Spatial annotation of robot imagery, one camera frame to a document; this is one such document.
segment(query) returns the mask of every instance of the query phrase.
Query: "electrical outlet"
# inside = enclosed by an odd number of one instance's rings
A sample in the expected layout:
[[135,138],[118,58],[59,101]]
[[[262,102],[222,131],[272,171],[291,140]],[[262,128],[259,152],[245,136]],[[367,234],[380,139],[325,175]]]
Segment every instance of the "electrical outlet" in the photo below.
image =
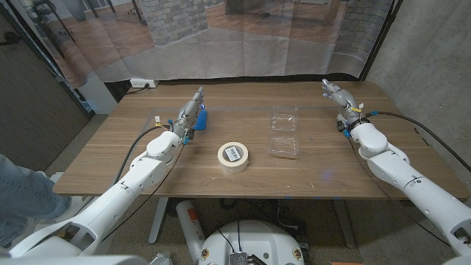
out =
[[158,81],[149,80],[149,79],[141,79],[141,78],[132,78],[130,80],[131,85],[133,88],[143,88],[146,84],[149,84],[149,88],[156,88]]

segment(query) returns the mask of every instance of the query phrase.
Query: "wooden table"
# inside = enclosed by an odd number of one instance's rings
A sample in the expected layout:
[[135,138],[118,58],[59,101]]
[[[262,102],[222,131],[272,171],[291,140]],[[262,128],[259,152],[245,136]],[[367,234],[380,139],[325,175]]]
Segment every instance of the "wooden table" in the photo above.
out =
[[[399,113],[372,82],[336,82],[347,89],[364,111]],[[116,176],[130,145],[153,116],[175,119],[199,85],[159,85],[125,96],[65,171],[54,191],[63,195],[100,195]],[[156,196],[251,197],[304,199],[385,199],[358,165],[348,140],[336,130],[337,109],[322,97],[320,82],[235,83],[204,85],[208,125],[196,131]],[[274,158],[266,152],[272,105],[300,107],[297,159]],[[468,198],[464,185],[407,121],[390,116],[370,119],[391,143],[402,149],[411,165],[459,199]],[[132,158],[159,136],[155,130],[138,143]],[[249,150],[249,165],[239,174],[225,174],[216,158],[229,141]],[[395,199],[406,197],[379,181]]]

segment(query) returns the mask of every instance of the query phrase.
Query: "printed backdrop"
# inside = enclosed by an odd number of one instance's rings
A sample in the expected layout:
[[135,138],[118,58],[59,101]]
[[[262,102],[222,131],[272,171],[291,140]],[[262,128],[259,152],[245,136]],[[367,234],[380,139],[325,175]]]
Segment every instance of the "printed backdrop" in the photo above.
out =
[[65,78],[358,77],[392,0],[10,0]]

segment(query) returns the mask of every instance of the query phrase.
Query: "person's leg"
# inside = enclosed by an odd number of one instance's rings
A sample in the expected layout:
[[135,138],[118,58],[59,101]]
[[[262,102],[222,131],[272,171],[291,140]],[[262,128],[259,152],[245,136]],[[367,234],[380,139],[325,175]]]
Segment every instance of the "person's leg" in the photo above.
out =
[[40,172],[16,166],[0,154],[0,205],[16,216],[53,219],[64,213],[70,197],[55,194],[54,182]]
[[0,247],[8,247],[13,239],[21,235],[26,224],[26,217],[17,216],[0,208]]

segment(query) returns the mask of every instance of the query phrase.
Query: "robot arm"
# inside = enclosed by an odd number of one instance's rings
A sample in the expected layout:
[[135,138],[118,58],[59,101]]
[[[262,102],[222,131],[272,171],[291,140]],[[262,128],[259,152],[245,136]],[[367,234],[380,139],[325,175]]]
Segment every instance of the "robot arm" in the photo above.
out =
[[347,131],[360,144],[358,153],[373,174],[401,190],[441,230],[457,255],[471,256],[471,209],[414,169],[403,151],[355,111],[350,93],[326,79],[322,84],[328,92],[324,96],[339,107],[339,131]]
[[[165,131],[152,140],[146,151],[131,163],[130,170],[82,213],[71,219],[33,233],[10,250],[12,258],[93,255],[132,202],[146,189],[160,183],[167,166],[173,162],[171,153],[184,144],[202,106],[202,88],[180,111],[173,132]],[[73,230],[69,241],[56,236]]]

